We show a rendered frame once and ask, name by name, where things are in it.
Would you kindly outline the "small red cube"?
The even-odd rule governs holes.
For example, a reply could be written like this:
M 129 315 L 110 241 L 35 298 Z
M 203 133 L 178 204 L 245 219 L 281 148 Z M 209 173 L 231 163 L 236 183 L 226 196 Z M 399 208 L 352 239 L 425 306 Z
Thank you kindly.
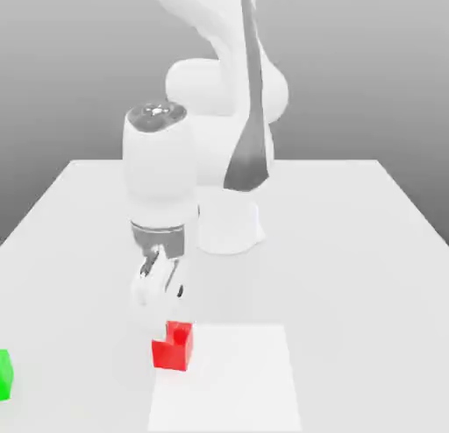
M 164 340 L 152 341 L 153 365 L 156 368 L 186 372 L 193 350 L 193 324 L 166 322 Z

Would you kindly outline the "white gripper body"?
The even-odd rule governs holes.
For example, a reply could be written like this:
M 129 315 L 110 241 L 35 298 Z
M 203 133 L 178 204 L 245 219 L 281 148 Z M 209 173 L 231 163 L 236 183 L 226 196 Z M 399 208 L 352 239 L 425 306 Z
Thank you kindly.
M 132 284 L 130 306 L 138 322 L 166 322 L 185 293 L 187 263 L 164 252 L 147 259 Z

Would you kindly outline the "small green cube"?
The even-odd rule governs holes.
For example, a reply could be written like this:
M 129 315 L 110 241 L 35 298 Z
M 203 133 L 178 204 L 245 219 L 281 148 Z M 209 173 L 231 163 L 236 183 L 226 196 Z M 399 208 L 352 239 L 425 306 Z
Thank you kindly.
M 0 349 L 0 401 L 11 397 L 11 387 L 14 380 L 14 370 L 11 357 L 6 349 Z

